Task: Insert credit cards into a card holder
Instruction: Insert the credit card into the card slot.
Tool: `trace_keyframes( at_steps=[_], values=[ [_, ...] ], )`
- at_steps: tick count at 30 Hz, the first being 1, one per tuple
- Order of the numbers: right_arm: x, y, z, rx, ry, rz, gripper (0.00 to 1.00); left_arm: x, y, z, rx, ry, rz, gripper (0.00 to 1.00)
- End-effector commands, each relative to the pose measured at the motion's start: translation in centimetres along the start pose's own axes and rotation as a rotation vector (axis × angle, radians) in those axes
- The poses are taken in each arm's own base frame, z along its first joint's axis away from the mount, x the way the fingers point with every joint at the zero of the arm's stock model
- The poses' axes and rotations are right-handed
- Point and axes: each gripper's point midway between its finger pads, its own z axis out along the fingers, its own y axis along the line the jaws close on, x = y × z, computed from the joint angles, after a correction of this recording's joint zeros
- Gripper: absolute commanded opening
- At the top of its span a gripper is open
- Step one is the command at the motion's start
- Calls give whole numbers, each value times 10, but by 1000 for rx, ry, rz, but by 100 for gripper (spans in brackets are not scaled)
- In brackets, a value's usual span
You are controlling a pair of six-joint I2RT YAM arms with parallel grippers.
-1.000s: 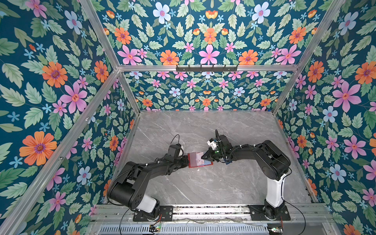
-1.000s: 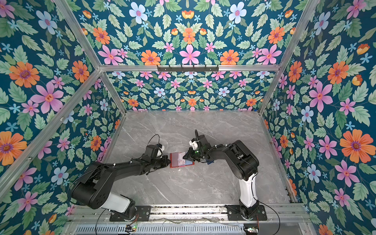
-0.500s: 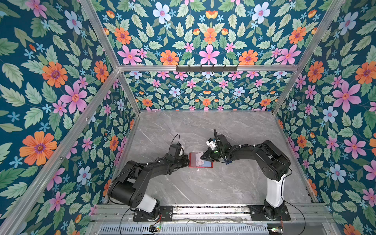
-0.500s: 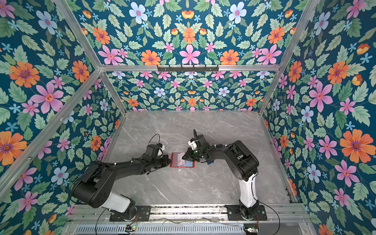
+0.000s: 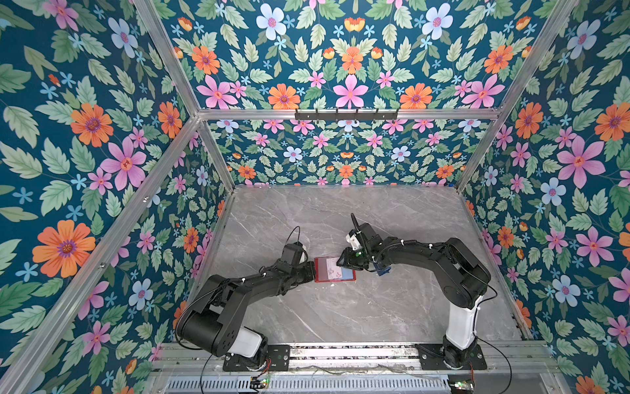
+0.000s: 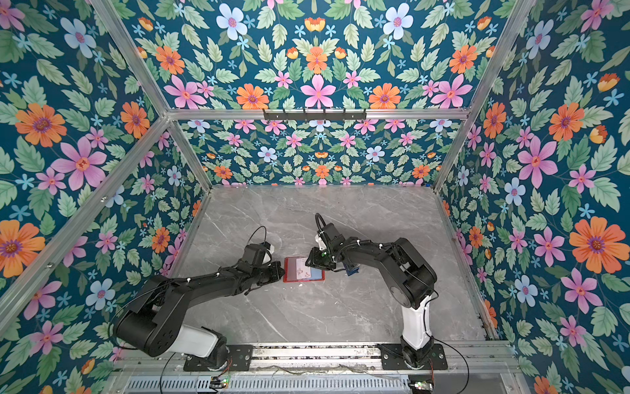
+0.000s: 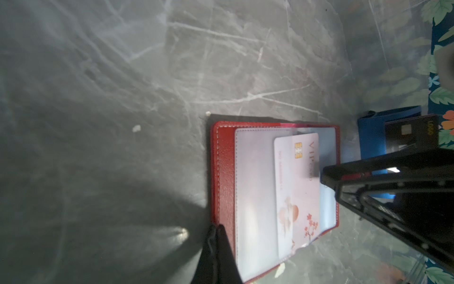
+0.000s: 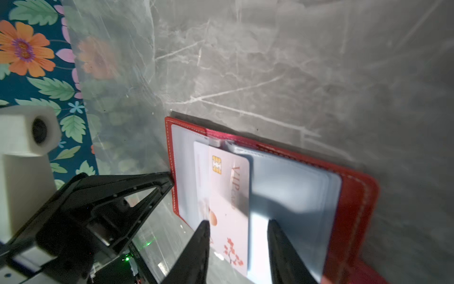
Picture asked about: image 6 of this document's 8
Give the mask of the pink VIP card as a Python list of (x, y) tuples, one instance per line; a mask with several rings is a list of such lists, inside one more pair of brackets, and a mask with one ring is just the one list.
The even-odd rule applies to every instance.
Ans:
[(295, 261), (295, 279), (299, 282), (321, 281), (324, 279), (323, 271), (308, 266), (306, 258), (298, 258)]

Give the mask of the red leather card holder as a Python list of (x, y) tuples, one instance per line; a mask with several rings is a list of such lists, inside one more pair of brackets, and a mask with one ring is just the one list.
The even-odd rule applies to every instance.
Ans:
[(321, 269), (315, 269), (306, 265), (306, 257), (285, 258), (285, 274), (283, 282), (322, 282), (325, 280), (325, 273)]

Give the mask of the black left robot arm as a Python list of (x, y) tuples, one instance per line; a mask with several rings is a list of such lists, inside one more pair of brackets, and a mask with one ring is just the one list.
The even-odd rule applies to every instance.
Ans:
[(213, 274), (190, 278), (151, 277), (113, 325), (113, 336), (144, 354), (175, 351), (188, 310), (213, 300), (247, 295), (279, 282), (285, 270), (278, 261), (236, 264)]

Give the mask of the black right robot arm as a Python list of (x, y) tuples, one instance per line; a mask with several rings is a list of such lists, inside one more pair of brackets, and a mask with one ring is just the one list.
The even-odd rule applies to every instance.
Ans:
[(392, 242), (346, 238), (319, 214), (316, 225), (317, 245), (311, 249), (306, 265), (329, 272), (342, 270), (349, 276), (364, 266), (377, 269), (402, 308), (402, 357), (409, 366), (418, 368), (434, 345), (430, 306), (439, 295), (435, 292), (437, 275), (433, 267), (405, 238)]

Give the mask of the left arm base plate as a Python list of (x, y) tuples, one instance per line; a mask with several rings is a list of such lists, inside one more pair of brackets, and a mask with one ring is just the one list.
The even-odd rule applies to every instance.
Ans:
[(253, 359), (252, 345), (220, 345), (208, 357), (187, 356), (185, 372), (244, 372)]

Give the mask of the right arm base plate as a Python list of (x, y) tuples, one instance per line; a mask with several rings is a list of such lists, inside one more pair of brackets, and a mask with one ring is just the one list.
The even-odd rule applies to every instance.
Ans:
[(382, 343), (377, 345), (381, 352), (382, 369), (384, 370), (437, 370), (448, 369), (448, 363), (442, 345), (433, 344), (420, 350), (410, 346), (402, 346), (394, 343)]

